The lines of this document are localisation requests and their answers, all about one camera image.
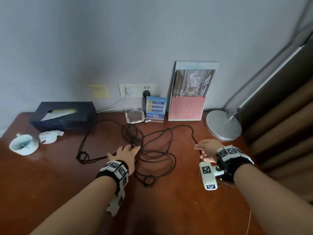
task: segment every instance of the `yellow sticky note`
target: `yellow sticky note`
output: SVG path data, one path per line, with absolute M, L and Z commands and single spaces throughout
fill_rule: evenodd
M 109 91 L 108 87 L 106 84 L 91 84 L 87 85 L 87 87 L 90 88 L 92 96 L 96 99 L 101 99 L 101 98 L 109 98 Z

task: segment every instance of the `tissue box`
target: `tissue box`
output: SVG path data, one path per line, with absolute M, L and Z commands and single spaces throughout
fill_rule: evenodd
M 41 121 L 47 113 L 56 109 L 75 109 L 76 113 Z M 96 109 L 92 102 L 41 102 L 29 123 L 41 132 L 67 129 L 88 130 L 93 125 Z

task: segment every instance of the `crumpled tissue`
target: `crumpled tissue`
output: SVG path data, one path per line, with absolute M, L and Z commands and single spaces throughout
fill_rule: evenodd
M 57 136 L 62 136 L 64 132 L 59 130 L 47 131 L 43 132 L 39 135 L 40 142 L 44 142 L 44 144 L 53 143 L 57 140 Z

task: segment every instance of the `brown wooden desk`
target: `brown wooden desk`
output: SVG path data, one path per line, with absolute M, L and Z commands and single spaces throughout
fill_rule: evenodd
M 106 163 L 102 161 L 81 165 L 76 160 L 83 133 L 65 132 L 52 144 L 41 144 L 29 156 L 20 156 L 8 149 L 17 133 L 39 132 L 28 120 L 31 113 L 17 116 L 0 140 L 0 233 L 29 234 L 51 213 L 72 198 L 92 180 Z M 101 113 L 99 119 L 112 119 L 126 124 L 123 113 Z M 143 123 L 137 126 L 143 134 L 188 124 L 194 129 L 197 141 L 212 138 L 204 121 Z M 84 150 L 91 158 L 115 152 L 127 143 L 121 128 L 103 123 L 89 135 Z M 160 178 L 152 188 L 145 188 L 135 178 L 129 181 L 126 197 L 116 217 L 106 217 L 99 234 L 245 234 L 249 207 L 237 188 L 222 185 L 215 191 L 206 191 L 199 176 L 199 152 L 189 128 L 174 130 L 170 152 L 177 157 L 174 171 Z M 170 133 L 150 146 L 162 150 L 168 144 Z M 243 138 L 233 144 L 249 154 Z M 164 165 L 154 164 L 139 170 L 158 174 Z M 264 234 L 251 219 L 249 234 Z

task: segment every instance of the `clear glass dish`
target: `clear glass dish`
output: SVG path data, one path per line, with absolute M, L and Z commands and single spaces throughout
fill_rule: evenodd
M 136 124 L 145 121 L 145 114 L 142 108 L 136 107 L 125 111 L 126 122 Z

